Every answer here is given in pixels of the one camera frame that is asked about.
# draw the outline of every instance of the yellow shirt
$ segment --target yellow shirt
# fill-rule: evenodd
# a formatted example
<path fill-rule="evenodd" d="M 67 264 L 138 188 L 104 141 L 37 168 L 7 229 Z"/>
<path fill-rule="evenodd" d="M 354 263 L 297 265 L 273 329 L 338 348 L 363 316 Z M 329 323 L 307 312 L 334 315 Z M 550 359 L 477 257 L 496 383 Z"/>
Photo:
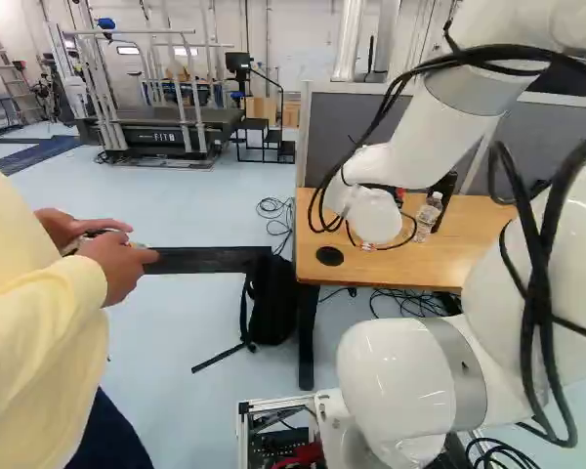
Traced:
<path fill-rule="evenodd" d="M 105 368 L 105 275 L 62 259 L 0 174 L 0 469 L 63 468 Z"/>

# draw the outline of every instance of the black backpack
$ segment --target black backpack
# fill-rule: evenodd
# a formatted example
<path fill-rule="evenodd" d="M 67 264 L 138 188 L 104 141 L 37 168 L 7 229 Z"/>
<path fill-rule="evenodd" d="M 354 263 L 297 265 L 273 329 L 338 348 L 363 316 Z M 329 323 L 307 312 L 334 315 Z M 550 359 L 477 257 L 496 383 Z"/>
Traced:
<path fill-rule="evenodd" d="M 196 373 L 243 348 L 254 353 L 257 344 L 280 345 L 295 330 L 297 292 L 297 279 L 290 261 L 273 254 L 257 258 L 248 269 L 241 292 L 241 343 L 194 366 L 191 371 Z M 254 301 L 249 325 L 247 296 Z"/>

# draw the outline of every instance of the finger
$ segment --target finger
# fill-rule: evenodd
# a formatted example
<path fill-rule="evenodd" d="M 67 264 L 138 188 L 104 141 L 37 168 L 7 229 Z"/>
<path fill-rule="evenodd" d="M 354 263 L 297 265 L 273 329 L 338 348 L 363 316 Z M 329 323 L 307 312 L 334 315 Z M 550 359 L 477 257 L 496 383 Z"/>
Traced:
<path fill-rule="evenodd" d="M 160 257 L 160 254 L 158 254 L 158 252 L 154 251 L 153 249 L 134 248 L 134 250 L 137 259 L 142 264 L 153 264 L 154 262 L 158 261 L 158 258 Z"/>
<path fill-rule="evenodd" d="M 75 235 L 81 236 L 87 232 L 95 232 L 97 230 L 119 230 L 124 233 L 131 233 L 133 227 L 127 223 L 113 220 L 112 218 L 101 218 L 97 220 L 74 220 L 72 226 Z"/>
<path fill-rule="evenodd" d="M 106 232 L 94 238 L 93 241 L 103 241 L 103 242 L 110 242 L 112 244 L 122 244 L 125 245 L 128 242 L 128 235 L 124 232 Z"/>

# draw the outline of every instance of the dark pants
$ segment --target dark pants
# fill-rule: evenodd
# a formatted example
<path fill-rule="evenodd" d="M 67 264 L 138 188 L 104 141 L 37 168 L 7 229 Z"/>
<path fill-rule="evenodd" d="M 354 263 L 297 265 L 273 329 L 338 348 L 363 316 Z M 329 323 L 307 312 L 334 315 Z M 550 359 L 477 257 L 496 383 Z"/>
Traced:
<path fill-rule="evenodd" d="M 80 447 L 65 469 L 153 469 L 135 429 L 98 388 Z"/>

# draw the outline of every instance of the yellow sleeve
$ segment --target yellow sleeve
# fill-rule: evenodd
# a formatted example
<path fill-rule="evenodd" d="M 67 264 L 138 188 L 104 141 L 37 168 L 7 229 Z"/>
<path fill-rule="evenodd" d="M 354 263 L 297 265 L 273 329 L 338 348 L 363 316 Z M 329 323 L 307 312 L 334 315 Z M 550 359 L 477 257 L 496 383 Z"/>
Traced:
<path fill-rule="evenodd" d="M 0 288 L 0 412 L 52 364 L 105 297 L 102 268 L 81 256 Z"/>

